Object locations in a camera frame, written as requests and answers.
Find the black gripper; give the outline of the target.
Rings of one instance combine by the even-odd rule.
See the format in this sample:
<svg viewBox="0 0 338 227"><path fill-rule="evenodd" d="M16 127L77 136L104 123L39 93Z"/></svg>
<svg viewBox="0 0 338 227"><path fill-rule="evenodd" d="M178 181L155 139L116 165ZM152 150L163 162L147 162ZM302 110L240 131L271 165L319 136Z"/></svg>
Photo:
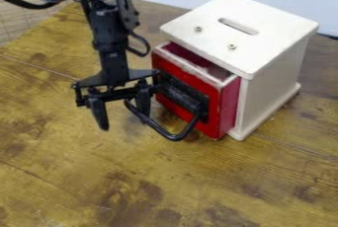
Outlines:
<svg viewBox="0 0 338 227"><path fill-rule="evenodd" d="M91 109L97 126L104 131L109 128L107 102L136 97L139 113L144 116L151 114L151 86L147 79L158 74L158 70L128 67L128 51L142 57L151 51L151 46L143 38L136 38L136 41L146 47L146 51L131 47L127 38L112 42L96 38L92 45L99 52L101 69L93 76L72 84L76 105Z"/></svg>

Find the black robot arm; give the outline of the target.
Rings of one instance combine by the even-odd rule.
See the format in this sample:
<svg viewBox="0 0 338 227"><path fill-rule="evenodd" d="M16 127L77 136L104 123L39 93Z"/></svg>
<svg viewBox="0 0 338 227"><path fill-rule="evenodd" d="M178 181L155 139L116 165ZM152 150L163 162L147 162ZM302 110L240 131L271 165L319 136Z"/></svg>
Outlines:
<svg viewBox="0 0 338 227"><path fill-rule="evenodd" d="M33 4L25 0L4 0L27 9L48 9L64 0L43 0ZM129 46L134 38L139 42L147 40L135 33L140 26L139 11L132 0L73 0L92 30L92 46L99 52L100 72L72 84L75 102L80 107L91 109L99 127L109 128L105 104L121 100L128 110L147 125L155 122L150 119L151 97L156 87L147 82L159 74L156 69L132 69L128 67L127 54L147 56L147 50Z"/></svg>

